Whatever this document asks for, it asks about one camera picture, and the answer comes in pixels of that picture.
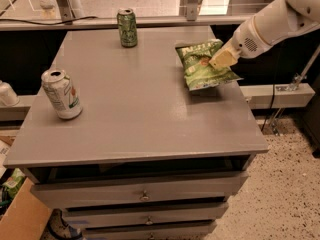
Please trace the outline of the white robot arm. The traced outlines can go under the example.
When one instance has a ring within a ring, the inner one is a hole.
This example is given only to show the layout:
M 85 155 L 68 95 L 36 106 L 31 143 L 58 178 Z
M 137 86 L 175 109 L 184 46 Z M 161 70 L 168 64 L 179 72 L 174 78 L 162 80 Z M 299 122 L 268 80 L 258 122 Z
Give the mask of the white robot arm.
M 247 19 L 212 57 L 215 68 L 256 58 L 281 41 L 319 29 L 320 0 L 274 0 Z

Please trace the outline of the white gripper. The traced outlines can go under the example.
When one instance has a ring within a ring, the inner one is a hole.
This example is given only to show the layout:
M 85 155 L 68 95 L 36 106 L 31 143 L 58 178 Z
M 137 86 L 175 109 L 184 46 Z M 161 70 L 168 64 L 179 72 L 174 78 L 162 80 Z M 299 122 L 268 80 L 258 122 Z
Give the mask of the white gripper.
M 216 69 L 235 65 L 239 58 L 256 58 L 268 51 L 270 45 L 259 35 L 255 17 L 243 22 L 233 33 L 231 51 L 217 51 L 209 63 Z

